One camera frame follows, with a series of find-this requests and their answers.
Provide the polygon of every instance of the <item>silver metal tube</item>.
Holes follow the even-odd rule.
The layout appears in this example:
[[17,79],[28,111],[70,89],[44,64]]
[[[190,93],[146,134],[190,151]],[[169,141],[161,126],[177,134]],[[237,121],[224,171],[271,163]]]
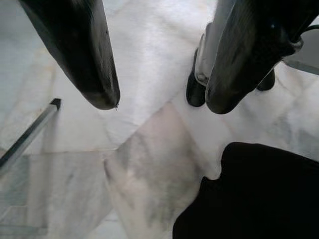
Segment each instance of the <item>silver metal tube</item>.
[[21,157],[25,149],[32,143],[34,138],[44,128],[52,116],[59,110],[60,99],[54,99],[44,112],[33,122],[23,135],[11,146],[0,159],[0,177],[9,170],[14,162]]

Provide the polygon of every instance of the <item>marble floor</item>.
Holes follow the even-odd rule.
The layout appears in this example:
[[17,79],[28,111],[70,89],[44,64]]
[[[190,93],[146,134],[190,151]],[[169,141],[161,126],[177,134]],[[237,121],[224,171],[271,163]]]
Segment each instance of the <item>marble floor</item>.
[[228,143],[319,160],[316,75],[280,63],[271,91],[250,93],[223,116],[186,103],[193,53],[215,0],[103,3],[122,96],[117,111],[93,108],[17,2],[0,2],[0,152],[52,98],[63,100],[0,179],[0,239],[26,238],[18,229],[27,239],[170,239],[201,177],[218,177]]

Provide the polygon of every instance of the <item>black rubber leg cap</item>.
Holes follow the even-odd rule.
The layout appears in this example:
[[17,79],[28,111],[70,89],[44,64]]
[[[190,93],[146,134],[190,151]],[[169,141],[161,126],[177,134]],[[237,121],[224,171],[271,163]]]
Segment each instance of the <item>black rubber leg cap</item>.
[[257,90],[259,91],[268,91],[272,89],[275,85],[275,71],[272,70],[265,77],[265,79],[257,86]]
[[194,107],[200,107],[205,103],[206,87],[197,82],[195,78],[195,63],[197,57],[197,50],[195,51],[193,67],[188,77],[186,88],[187,102]]

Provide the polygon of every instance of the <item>black cloth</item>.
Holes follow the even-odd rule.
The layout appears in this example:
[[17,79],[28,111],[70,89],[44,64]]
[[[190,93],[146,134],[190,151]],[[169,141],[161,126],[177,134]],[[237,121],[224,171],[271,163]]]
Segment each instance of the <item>black cloth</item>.
[[217,180],[203,178],[173,239],[319,238],[319,163],[260,144],[232,143]]

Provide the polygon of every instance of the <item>gray marble veining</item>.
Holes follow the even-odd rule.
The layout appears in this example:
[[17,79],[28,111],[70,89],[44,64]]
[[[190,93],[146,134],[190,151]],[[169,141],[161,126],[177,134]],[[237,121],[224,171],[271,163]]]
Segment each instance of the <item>gray marble veining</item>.
[[131,238],[170,238],[210,167],[172,104],[104,162],[114,207]]

